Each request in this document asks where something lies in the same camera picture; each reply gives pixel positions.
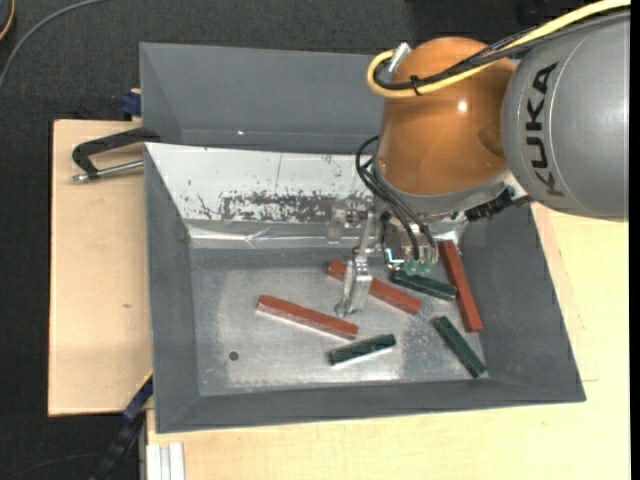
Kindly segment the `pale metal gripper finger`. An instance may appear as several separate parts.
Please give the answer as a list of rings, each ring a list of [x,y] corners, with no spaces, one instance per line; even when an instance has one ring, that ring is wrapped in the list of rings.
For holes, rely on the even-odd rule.
[[[369,272],[369,267],[366,260],[362,260],[362,261],[353,260],[353,261],[354,261],[354,266],[356,268],[356,275],[357,275],[356,290],[355,290],[356,309],[357,311],[359,311],[359,310],[362,310],[365,305],[373,278]]]
[[[353,260],[346,263],[343,278],[343,291],[340,301],[336,304],[334,311],[339,317],[347,317],[357,312],[356,309],[356,268]]]

